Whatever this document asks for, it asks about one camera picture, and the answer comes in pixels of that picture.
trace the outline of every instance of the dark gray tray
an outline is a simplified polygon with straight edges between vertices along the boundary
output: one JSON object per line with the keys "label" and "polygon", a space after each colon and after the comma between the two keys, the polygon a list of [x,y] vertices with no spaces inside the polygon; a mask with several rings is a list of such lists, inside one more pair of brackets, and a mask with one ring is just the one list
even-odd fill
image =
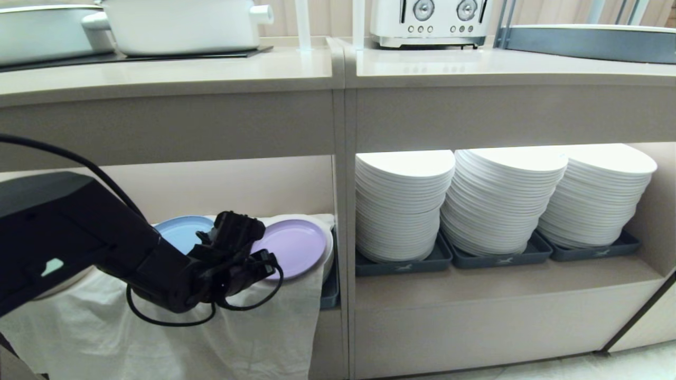
{"label": "dark gray tray", "polygon": [[322,286],[320,310],[334,308],[340,303],[340,284],[338,282],[338,251],[334,250],[333,267],[327,281]]}
{"label": "dark gray tray", "polygon": [[30,70],[34,68],[53,68],[59,66],[106,64],[113,62],[202,60],[208,58],[249,58],[253,57],[256,54],[267,52],[271,49],[272,46],[261,46],[258,47],[257,49],[252,50],[228,51],[226,53],[162,55],[157,57],[128,57],[122,53],[107,53],[99,55],[90,55],[88,57],[68,58],[65,60],[35,62],[32,64],[22,64],[13,66],[0,66],[0,72]]}
{"label": "dark gray tray", "polygon": [[501,28],[497,39],[506,36],[506,44],[502,47],[510,50],[595,60],[676,64],[676,34],[618,27],[621,29],[599,29],[591,25],[589,28],[569,28],[565,25]]}
{"label": "dark gray tray", "polygon": [[554,253],[551,256],[551,259],[554,261],[589,260],[592,258],[630,255],[636,253],[641,246],[641,241],[638,238],[624,230],[622,230],[620,237],[608,247],[586,248],[583,250],[568,250],[567,248],[550,243],[546,237],[543,238],[554,248]]}
{"label": "dark gray tray", "polygon": [[423,261],[390,262],[379,264],[365,258],[359,251],[356,252],[356,275],[383,276],[400,275],[402,273],[439,272],[448,269],[451,265],[451,249],[443,240],[441,232],[437,235],[437,241],[432,253]]}
{"label": "dark gray tray", "polygon": [[454,247],[450,242],[448,245],[453,251],[453,265],[461,269],[493,268],[495,266],[513,266],[526,264],[541,264],[547,261],[547,258],[553,252],[552,247],[540,236],[533,232],[531,239],[528,240],[528,246],[525,252],[520,255],[501,255],[497,257],[476,257],[465,251]]}

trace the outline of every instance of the robotic arm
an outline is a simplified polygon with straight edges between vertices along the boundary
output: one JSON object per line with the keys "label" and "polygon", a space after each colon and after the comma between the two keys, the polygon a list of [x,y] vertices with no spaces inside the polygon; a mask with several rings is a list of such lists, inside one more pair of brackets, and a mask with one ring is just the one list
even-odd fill
{"label": "robotic arm", "polygon": [[[214,316],[215,305],[250,310],[279,290],[283,272],[274,254],[251,253],[265,232],[259,220],[222,212],[211,231],[197,233],[201,244],[183,255],[135,210],[94,178],[73,172],[0,183],[0,317],[90,265],[128,284],[127,300],[139,318],[169,327],[204,323]],[[48,272],[48,262],[61,266]],[[281,279],[261,302],[228,304],[226,297],[275,270]],[[131,291],[175,313],[211,303],[212,314],[194,323],[152,320],[134,307]]]}

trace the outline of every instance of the purple plate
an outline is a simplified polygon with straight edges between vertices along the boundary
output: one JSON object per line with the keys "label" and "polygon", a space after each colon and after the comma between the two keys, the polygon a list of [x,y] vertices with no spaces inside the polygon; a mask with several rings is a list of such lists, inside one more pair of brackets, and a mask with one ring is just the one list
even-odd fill
{"label": "purple plate", "polygon": [[[277,257],[284,270],[284,279],[292,279],[307,272],[322,258],[327,238],[322,229],[306,220],[282,220],[266,227],[263,239],[255,242],[251,252],[266,249]],[[270,280],[279,280],[274,273]]]}

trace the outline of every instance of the cabinet panel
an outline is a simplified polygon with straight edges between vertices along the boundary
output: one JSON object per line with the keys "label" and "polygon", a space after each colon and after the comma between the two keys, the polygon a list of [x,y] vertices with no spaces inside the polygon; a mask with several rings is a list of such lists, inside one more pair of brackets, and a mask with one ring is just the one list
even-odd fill
{"label": "cabinet panel", "polygon": [[452,371],[599,350],[660,284],[649,281],[440,308],[357,310],[357,378]]}
{"label": "cabinet panel", "polygon": [[676,285],[655,303],[634,326],[611,347],[611,352],[648,346],[676,339]]}
{"label": "cabinet panel", "polygon": [[357,152],[676,141],[673,104],[652,86],[364,89]]}
{"label": "cabinet panel", "polygon": [[314,334],[310,380],[347,379],[343,373],[343,333],[339,309],[319,313]]}
{"label": "cabinet panel", "polygon": [[[99,165],[333,154],[331,91],[165,96],[5,108],[0,132],[74,150]],[[69,167],[0,150],[0,171]]]}

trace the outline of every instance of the floor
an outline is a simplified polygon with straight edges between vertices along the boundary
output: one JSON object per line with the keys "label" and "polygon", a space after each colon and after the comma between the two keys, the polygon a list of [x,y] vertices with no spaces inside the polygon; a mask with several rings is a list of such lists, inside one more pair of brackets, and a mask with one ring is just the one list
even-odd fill
{"label": "floor", "polygon": [[676,341],[532,364],[400,380],[676,380]]}

